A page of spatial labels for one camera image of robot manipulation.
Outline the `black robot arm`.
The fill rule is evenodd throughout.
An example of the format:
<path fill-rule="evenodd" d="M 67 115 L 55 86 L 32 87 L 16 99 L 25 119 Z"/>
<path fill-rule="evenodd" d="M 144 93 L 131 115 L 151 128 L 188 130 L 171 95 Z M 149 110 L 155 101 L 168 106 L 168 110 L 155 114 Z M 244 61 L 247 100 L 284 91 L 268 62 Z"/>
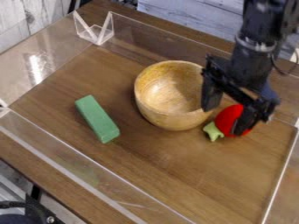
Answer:
<path fill-rule="evenodd" d="M 201 70 L 200 106 L 211 111 L 228 95 L 242 106 L 230 133 L 239 136 L 258 122 L 270 120 L 280 101 L 268 84 L 268 75 L 291 72 L 276 65 L 287 37 L 299 27 L 299 0 L 244 0 L 243 24 L 228 59 L 209 55 Z"/>

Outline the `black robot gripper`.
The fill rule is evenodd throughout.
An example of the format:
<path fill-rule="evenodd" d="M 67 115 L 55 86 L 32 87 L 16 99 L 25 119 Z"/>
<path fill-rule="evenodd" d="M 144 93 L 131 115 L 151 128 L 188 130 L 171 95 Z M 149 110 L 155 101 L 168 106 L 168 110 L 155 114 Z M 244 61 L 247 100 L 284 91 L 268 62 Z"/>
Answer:
<path fill-rule="evenodd" d="M 235 47 L 230 58 L 212 54 L 205 56 L 200 106 L 205 112 L 213 110 L 224 94 L 243 105 L 231 128 L 235 136 L 247 134 L 258 122 L 267 122 L 280 103 L 268 84 L 275 59 L 271 52 L 243 46 Z"/>

